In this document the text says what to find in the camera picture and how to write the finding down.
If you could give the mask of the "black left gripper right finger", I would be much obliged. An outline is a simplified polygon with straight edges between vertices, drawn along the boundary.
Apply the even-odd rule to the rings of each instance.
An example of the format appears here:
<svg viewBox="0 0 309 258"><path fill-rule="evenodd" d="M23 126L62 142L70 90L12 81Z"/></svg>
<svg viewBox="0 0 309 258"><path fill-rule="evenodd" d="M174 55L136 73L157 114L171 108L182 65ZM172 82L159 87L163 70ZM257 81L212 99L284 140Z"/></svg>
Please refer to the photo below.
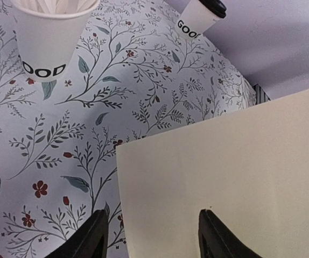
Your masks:
<svg viewBox="0 0 309 258"><path fill-rule="evenodd" d="M261 258L244 245L211 210L200 211L198 235L201 258Z"/></svg>

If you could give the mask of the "black plastic cup lid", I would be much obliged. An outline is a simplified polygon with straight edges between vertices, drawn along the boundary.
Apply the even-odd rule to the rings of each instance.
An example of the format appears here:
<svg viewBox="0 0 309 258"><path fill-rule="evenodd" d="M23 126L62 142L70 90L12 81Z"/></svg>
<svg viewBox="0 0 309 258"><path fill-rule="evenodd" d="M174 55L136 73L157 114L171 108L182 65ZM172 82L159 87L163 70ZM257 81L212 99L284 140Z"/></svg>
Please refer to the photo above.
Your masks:
<svg viewBox="0 0 309 258"><path fill-rule="evenodd" d="M227 7L220 0L199 0L199 2L217 17L221 19L226 17Z"/></svg>

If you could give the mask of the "white paper coffee cup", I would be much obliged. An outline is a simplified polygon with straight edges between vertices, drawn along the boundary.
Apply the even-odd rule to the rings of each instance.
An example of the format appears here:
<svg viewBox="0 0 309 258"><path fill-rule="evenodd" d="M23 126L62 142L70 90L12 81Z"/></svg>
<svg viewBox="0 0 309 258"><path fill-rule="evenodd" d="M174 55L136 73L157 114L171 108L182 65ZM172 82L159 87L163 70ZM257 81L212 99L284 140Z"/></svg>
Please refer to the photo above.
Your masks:
<svg viewBox="0 0 309 258"><path fill-rule="evenodd" d="M175 31L185 40L195 40L220 20L199 0L191 0L178 18Z"/></svg>

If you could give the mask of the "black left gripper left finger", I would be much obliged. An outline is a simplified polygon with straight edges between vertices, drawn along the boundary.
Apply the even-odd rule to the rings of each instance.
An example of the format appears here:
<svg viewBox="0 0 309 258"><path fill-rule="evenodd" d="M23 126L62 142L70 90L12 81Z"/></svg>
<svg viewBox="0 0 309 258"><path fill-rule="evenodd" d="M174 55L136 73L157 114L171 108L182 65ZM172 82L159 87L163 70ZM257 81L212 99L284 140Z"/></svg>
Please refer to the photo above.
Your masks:
<svg viewBox="0 0 309 258"><path fill-rule="evenodd" d="M97 210L64 244L46 258L106 258L108 232L107 212Z"/></svg>

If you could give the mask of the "cream paper bag with handles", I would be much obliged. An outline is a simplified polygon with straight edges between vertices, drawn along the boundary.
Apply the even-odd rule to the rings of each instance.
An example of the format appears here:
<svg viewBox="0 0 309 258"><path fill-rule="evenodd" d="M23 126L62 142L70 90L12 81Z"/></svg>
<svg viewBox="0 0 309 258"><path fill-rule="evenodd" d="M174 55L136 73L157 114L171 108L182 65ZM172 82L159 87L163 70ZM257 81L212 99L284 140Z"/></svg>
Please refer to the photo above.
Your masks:
<svg viewBox="0 0 309 258"><path fill-rule="evenodd" d="M309 257L309 89L116 149L130 257L198 257L216 216L262 257Z"/></svg>

